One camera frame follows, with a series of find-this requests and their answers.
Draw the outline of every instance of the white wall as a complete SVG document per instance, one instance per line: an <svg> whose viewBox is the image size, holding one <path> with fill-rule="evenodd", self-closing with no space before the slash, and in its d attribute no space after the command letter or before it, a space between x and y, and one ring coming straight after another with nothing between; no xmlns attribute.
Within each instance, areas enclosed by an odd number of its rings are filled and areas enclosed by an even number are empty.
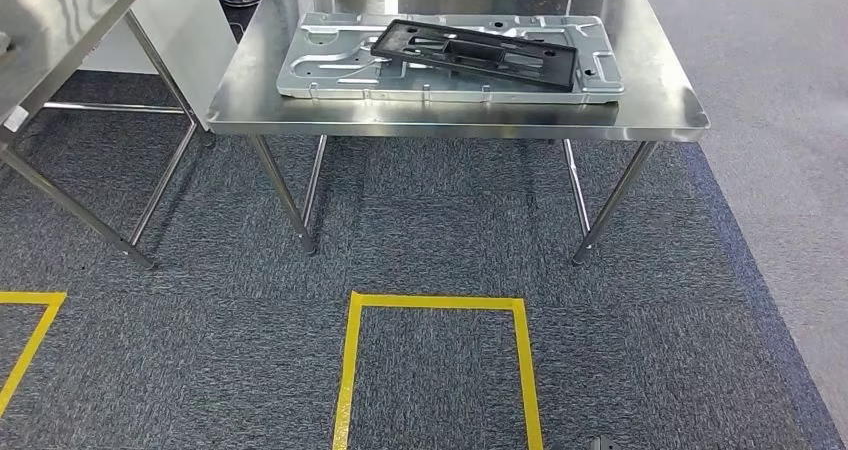
<svg viewBox="0 0 848 450"><path fill-rule="evenodd" d="M236 41L218 0L137 0L133 11L203 120ZM80 67L155 73L129 28L119 23Z"/></svg>

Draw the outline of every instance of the table top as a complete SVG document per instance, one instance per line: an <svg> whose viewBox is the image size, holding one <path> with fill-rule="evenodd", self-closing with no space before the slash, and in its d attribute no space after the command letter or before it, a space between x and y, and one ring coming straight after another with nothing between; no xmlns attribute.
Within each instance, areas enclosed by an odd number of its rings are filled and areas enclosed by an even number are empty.
<svg viewBox="0 0 848 450"><path fill-rule="evenodd" d="M275 82L307 12L597 15L625 94L618 104L545 105L308 100ZM328 134L695 141L709 120L648 0L263 0L207 115L230 134Z"/></svg>
<svg viewBox="0 0 848 450"><path fill-rule="evenodd" d="M135 0L0 0L0 122L17 106L37 112ZM0 138L8 130L0 127Z"/></svg>

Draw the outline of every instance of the stainless steel table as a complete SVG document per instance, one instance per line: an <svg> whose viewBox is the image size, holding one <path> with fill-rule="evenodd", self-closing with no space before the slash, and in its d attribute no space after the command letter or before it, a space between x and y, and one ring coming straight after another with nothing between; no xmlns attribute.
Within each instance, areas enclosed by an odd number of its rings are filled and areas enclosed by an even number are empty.
<svg viewBox="0 0 848 450"><path fill-rule="evenodd" d="M458 104L283 98L275 81L305 12L489 15L598 15L609 33L626 93L615 105ZM307 252L306 229L327 135L562 140L584 238L582 263L659 142L693 142L709 128L698 98L648 0L263 0L209 110L216 133L246 135L280 194ZM320 135L302 210L263 135ZM571 139L642 142L594 222L586 214Z"/></svg>
<svg viewBox="0 0 848 450"><path fill-rule="evenodd" d="M0 30L11 37L11 48L0 54L0 160L59 205L82 219L105 240L133 260L153 264L136 244L162 198L199 121L170 72L138 23L130 5L135 0L0 0ZM176 97L180 108L49 102L76 71L100 39L124 18L153 66ZM14 137L41 108L124 112L184 113L188 131L165 169L129 239L106 225L82 204L30 165L14 147Z"/></svg>

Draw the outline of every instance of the yellow tape rectangle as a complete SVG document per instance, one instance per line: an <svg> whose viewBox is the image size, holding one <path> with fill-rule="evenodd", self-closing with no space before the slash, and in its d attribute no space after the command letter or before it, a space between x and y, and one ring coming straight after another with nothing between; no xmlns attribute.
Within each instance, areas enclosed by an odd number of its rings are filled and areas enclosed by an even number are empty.
<svg viewBox="0 0 848 450"><path fill-rule="evenodd" d="M520 298L439 297L418 295L366 295L353 292L348 309L345 332L342 376L336 401L336 420L333 429L333 450L346 450L350 434L350 413L353 402L353 381L356 373L356 352L363 307L437 308L465 310L511 311L518 349L518 370L521 378L521 398L524 404L524 423L529 450L542 450L542 427L530 353L530 332L524 300Z"/></svg>
<svg viewBox="0 0 848 450"><path fill-rule="evenodd" d="M47 329L50 328L50 324L53 323L53 319L56 318L59 306L62 305L64 300L64 293L0 292L0 303L16 305L47 305L47 308L41 315L41 319L38 321L38 325L35 326L35 330L32 332L32 336L29 337L29 341L27 341L26 346L24 346L21 356L18 357L18 361L15 363L15 366L12 367L12 371L9 373L9 378L6 379L6 383L3 384L3 388L0 389L0 417L3 416L3 412L9 404L9 400L12 399L12 394L15 393L15 389L18 388L18 384L21 382L30 362L32 362L32 358L35 356L38 346L41 345L41 340L44 339L44 335L47 334Z"/></svg>

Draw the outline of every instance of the aluminum plate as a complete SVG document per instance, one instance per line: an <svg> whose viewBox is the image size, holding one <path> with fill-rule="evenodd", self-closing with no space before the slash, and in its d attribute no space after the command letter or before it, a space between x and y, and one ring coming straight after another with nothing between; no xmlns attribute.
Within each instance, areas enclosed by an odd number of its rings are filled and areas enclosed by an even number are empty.
<svg viewBox="0 0 848 450"><path fill-rule="evenodd" d="M392 20L449 25L578 49L572 92L374 57ZM585 16L353 15L307 13L277 78L294 98L492 103L607 103L624 92L601 20Z"/></svg>

